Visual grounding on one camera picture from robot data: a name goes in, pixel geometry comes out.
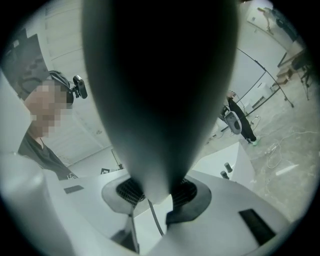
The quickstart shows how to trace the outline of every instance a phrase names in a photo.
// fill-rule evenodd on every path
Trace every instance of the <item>concrete floor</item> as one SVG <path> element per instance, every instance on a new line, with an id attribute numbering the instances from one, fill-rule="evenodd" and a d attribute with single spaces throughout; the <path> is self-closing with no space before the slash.
<path id="1" fill-rule="evenodd" d="M 204 146 L 197 159 L 224 149 L 240 141 L 255 170 L 254 192 L 278 209 L 291 222 L 300 218 L 313 196 L 319 180 L 320 119 L 318 85 L 314 81 L 309 88 L 308 101 L 298 74 L 282 85 L 294 108 L 284 101 L 279 90 L 266 103 L 247 117 L 255 116 L 254 133 L 261 136 L 257 146 L 248 144 L 241 135 L 231 135 L 226 129 L 220 138 L 213 137 Z M 312 131 L 316 133 L 293 134 Z M 277 141 L 281 142 L 282 160 L 278 147 L 269 159 L 265 151 Z"/>

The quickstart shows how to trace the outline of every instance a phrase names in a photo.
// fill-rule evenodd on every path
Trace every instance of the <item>tripod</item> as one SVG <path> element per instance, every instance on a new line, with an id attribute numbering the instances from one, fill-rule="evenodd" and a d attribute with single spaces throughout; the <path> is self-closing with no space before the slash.
<path id="1" fill-rule="evenodd" d="M 246 54 L 243 50 L 240 50 L 239 48 L 237 48 L 240 52 L 244 53 L 245 55 L 247 55 L 251 60 L 253 60 L 255 63 L 257 63 L 263 70 L 264 72 L 267 72 L 269 74 L 270 77 L 272 77 L 272 79 L 274 80 L 274 82 L 278 85 L 279 89 L 281 90 L 281 92 L 284 95 L 284 100 L 288 101 L 291 105 L 292 108 L 294 108 L 295 106 L 292 104 L 292 102 L 288 99 L 287 95 L 285 94 L 284 90 L 282 90 L 282 88 L 280 87 L 280 85 L 278 84 L 278 82 L 274 79 L 274 77 L 265 69 L 264 66 L 262 66 L 257 60 L 253 59 L 252 57 L 250 57 L 248 54 Z"/>

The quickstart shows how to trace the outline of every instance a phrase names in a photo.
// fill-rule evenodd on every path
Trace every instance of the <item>gray fabric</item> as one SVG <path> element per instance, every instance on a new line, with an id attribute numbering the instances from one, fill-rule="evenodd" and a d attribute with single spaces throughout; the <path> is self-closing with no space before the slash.
<path id="1" fill-rule="evenodd" d="M 28 133 L 25 134 L 18 153 L 36 161 L 43 169 L 54 171 L 60 181 L 77 178 L 50 148 L 43 144 L 42 149 Z"/>

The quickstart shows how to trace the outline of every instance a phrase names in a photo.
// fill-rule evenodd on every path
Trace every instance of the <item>person in background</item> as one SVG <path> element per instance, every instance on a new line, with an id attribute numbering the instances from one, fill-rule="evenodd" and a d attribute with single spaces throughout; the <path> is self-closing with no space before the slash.
<path id="1" fill-rule="evenodd" d="M 258 7 L 257 10 L 263 13 L 263 16 L 266 18 L 267 27 L 266 30 L 273 35 L 274 33 L 270 29 L 270 21 L 273 21 L 278 25 L 278 27 L 282 28 L 285 33 L 291 38 L 294 42 L 298 38 L 298 32 L 296 28 L 291 24 L 291 22 L 277 9 L 273 8 L 260 8 Z"/>
<path id="2" fill-rule="evenodd" d="M 241 135 L 246 139 L 248 143 L 251 143 L 253 146 L 258 145 L 258 142 L 260 141 L 261 137 L 260 136 L 255 136 L 254 132 L 251 129 L 250 123 L 246 118 L 246 115 L 243 113 L 241 108 L 233 101 L 233 98 L 236 96 L 236 93 L 233 91 L 228 91 L 226 94 L 226 99 L 224 101 L 224 107 L 222 109 L 221 115 L 219 118 L 225 122 L 225 112 L 229 107 L 230 111 L 233 111 L 236 113 L 236 115 L 239 118 L 239 121 L 241 122 L 242 125 L 242 131 Z"/>
<path id="3" fill-rule="evenodd" d="M 60 121 L 62 111 L 71 108 L 74 102 L 70 84 L 65 76 L 58 71 L 50 71 L 49 74 L 48 79 L 42 81 L 24 100 L 32 122 L 18 153 L 36 161 L 43 169 L 54 171 L 59 180 L 75 179 L 77 176 L 41 139 Z"/>

